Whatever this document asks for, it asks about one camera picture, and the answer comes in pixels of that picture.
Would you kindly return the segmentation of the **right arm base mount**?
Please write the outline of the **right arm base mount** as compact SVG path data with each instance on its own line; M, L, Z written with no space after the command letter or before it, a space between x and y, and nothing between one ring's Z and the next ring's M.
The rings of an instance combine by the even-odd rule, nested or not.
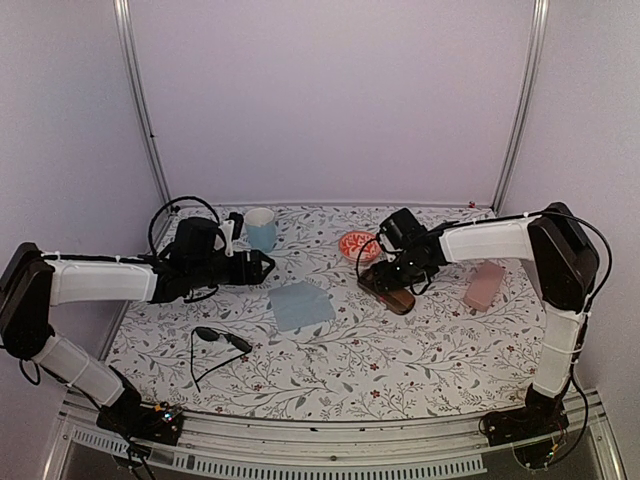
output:
M478 424L490 446L499 446L544 436L538 442L517 447L514 455L518 463L528 469L548 467L566 440L569 421L564 410L566 391L547 397L530 386L523 407L491 411Z

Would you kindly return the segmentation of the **brown striped glasses case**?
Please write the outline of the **brown striped glasses case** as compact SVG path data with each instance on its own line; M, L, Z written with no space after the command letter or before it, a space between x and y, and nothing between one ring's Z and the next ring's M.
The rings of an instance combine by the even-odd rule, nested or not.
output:
M404 288L392 275L379 268L368 268L361 272L357 285L367 294L375 297L396 315L406 315L415 306L412 293Z

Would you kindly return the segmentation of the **blue cleaning cloth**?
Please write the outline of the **blue cleaning cloth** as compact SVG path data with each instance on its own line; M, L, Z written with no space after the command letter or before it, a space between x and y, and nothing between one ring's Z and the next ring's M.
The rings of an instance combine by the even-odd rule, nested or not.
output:
M336 318L329 293L308 282L272 289L269 291L269 301L280 332L294 331Z

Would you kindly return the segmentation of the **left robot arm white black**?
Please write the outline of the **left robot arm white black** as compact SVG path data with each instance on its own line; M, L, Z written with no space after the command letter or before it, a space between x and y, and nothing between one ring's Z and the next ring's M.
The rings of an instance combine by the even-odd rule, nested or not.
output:
M197 301L195 291L261 284L275 262L259 250L237 251L242 216L219 223L189 217L161 251L139 257L46 254L30 242L14 252L1 276L1 343L88 394L128 434L148 426L138 391L115 370L57 334L52 307L85 301L168 304Z

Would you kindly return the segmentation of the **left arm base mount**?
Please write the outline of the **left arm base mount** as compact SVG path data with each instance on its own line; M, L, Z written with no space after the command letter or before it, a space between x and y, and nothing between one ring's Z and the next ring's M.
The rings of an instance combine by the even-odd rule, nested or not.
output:
M110 370L121 381L123 392L112 405L100 407L96 425L126 439L176 446L184 423L182 408L167 402L144 405L133 384L115 368L110 367Z

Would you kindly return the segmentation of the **pink translucent plastic cup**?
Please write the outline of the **pink translucent plastic cup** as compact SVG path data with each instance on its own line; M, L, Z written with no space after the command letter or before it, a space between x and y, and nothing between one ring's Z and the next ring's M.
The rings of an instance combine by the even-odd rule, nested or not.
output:
M504 268L485 261L476 270L464 294L463 303L479 312L487 312L499 292L504 278Z

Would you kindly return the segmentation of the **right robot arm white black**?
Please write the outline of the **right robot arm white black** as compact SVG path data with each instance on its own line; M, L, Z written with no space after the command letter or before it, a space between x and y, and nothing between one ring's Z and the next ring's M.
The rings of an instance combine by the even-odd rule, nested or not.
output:
M532 262L546 327L536 374L516 422L524 435L537 436L555 420L602 287L596 279L599 254L585 232L589 226L562 202L531 214L445 222L433 228L403 208L381 223L376 236L392 258L372 265L358 283L392 302L414 294L417 283L430 285L442 266L492 259Z

